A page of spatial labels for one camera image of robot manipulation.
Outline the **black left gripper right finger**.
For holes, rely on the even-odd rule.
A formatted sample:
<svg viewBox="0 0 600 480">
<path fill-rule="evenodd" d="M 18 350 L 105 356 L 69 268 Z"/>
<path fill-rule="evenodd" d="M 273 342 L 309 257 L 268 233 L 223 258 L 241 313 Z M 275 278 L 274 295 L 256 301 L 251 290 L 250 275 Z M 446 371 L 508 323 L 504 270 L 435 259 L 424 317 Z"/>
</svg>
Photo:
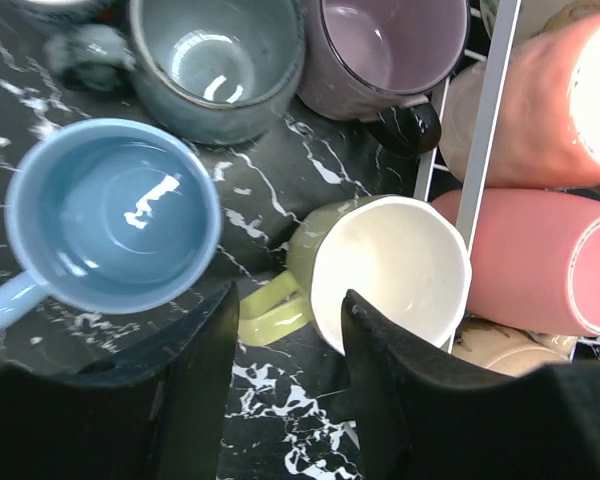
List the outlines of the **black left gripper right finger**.
<svg viewBox="0 0 600 480">
<path fill-rule="evenodd" d="M 399 327 L 355 291 L 341 309 L 367 479 L 600 479 L 600 363 L 509 377 Z"/>
</svg>

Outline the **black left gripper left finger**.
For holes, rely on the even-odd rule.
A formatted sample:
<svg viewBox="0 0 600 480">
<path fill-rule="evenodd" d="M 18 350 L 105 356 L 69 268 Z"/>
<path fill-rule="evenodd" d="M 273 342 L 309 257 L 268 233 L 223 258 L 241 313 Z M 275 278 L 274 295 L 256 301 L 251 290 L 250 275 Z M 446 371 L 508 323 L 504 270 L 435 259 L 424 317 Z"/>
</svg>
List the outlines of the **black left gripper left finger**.
<svg viewBox="0 0 600 480">
<path fill-rule="evenodd" d="M 0 479 L 212 479 L 237 341 L 227 284 L 75 373 L 0 363 Z"/>
</svg>

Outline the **brown ceramic mug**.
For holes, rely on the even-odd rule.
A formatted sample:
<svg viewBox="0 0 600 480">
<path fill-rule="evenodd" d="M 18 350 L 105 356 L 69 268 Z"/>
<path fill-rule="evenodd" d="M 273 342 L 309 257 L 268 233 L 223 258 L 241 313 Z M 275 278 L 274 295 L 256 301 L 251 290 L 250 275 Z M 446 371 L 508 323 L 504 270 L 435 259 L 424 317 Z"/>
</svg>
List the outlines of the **brown ceramic mug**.
<svg viewBox="0 0 600 480">
<path fill-rule="evenodd" d="M 544 363 L 570 362 L 576 336 L 531 334 L 484 319 L 465 318 L 451 353 L 508 376 L 521 376 Z"/>
</svg>

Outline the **yellow green mug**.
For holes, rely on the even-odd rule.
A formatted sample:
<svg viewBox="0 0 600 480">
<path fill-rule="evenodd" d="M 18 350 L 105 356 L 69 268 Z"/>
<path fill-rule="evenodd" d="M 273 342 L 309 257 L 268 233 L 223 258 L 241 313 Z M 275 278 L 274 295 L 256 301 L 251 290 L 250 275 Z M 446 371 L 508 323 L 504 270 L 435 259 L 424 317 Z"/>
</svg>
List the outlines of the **yellow green mug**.
<svg viewBox="0 0 600 480">
<path fill-rule="evenodd" d="M 384 195 L 326 205 L 291 236 L 285 270 L 241 301 L 239 337 L 264 346 L 313 324 L 342 353 L 341 305 L 353 289 L 442 347 L 464 315 L 471 276 L 462 236 L 424 201 Z"/>
</svg>

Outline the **pink mug cream inside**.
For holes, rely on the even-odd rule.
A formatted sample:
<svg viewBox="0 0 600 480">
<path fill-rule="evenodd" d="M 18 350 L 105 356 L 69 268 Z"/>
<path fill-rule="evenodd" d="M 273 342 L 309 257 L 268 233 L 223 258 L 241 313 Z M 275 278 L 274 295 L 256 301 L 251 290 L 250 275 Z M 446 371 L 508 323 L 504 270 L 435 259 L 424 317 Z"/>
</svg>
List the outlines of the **pink mug cream inside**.
<svg viewBox="0 0 600 480">
<path fill-rule="evenodd" d="M 538 333 L 600 335 L 600 200 L 487 188 L 471 264 L 470 313 Z"/>
</svg>

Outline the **light blue mug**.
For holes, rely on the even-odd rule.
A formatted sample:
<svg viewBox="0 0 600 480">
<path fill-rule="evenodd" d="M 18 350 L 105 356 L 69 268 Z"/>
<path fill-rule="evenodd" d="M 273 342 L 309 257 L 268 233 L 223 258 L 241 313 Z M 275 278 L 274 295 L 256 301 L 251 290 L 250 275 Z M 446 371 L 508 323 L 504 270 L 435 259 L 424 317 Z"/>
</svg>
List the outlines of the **light blue mug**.
<svg viewBox="0 0 600 480">
<path fill-rule="evenodd" d="M 181 295 L 220 240 L 216 187 L 198 157 L 145 123 L 66 126 L 22 158 L 5 197 L 21 272 L 0 286 L 0 329 L 48 297 L 106 315 Z"/>
</svg>

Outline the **salmon pink speckled mug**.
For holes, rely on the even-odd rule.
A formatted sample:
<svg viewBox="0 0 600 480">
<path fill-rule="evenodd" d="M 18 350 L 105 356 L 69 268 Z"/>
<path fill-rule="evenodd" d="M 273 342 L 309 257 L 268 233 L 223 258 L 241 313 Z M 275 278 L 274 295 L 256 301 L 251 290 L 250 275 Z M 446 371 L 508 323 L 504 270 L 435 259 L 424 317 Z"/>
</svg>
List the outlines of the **salmon pink speckled mug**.
<svg viewBox="0 0 600 480">
<path fill-rule="evenodd" d="M 600 13 L 513 49 L 486 184 L 600 184 Z"/>
</svg>

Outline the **grey green mug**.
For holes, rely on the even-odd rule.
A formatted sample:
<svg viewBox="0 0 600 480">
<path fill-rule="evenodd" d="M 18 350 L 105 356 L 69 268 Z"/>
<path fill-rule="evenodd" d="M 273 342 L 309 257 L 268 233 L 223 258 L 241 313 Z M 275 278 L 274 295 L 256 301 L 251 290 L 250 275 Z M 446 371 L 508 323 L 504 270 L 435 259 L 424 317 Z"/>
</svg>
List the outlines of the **grey green mug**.
<svg viewBox="0 0 600 480">
<path fill-rule="evenodd" d="M 70 90 L 135 91 L 174 134 L 208 145 L 243 143 L 281 118 L 305 56 L 296 1 L 131 1 L 127 25 L 74 25 L 44 45 Z"/>
</svg>

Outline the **cream floral mug green inside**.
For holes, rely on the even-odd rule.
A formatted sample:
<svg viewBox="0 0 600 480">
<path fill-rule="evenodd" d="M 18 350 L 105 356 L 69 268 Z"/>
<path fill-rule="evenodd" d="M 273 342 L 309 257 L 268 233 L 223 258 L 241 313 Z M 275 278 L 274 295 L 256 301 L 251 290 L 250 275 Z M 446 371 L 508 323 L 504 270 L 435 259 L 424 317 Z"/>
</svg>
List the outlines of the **cream floral mug green inside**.
<svg viewBox="0 0 600 480">
<path fill-rule="evenodd" d="M 562 28 L 600 13 L 600 0 L 525 0 L 520 10 L 513 46 L 547 31 Z"/>
</svg>

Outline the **mauve purple mug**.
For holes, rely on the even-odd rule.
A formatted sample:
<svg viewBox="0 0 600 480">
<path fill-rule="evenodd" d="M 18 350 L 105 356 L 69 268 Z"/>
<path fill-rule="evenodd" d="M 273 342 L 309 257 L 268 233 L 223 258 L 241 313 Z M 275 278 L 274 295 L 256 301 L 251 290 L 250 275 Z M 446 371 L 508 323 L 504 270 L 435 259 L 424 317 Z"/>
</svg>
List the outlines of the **mauve purple mug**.
<svg viewBox="0 0 600 480">
<path fill-rule="evenodd" d="M 387 150 L 414 158 L 441 137 L 427 95 L 461 60 L 467 0 L 304 1 L 306 59 L 297 94 L 315 113 L 359 121 Z"/>
</svg>

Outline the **small white grey mug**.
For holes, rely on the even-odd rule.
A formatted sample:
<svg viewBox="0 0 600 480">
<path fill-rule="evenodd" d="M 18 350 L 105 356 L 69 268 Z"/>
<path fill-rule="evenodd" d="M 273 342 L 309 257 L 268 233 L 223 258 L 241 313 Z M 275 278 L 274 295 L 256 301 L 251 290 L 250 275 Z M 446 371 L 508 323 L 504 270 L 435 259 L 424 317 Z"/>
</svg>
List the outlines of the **small white grey mug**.
<svg viewBox="0 0 600 480">
<path fill-rule="evenodd" d="M 9 0 L 25 19 L 41 29 L 58 29 L 95 19 L 113 0 Z"/>
</svg>

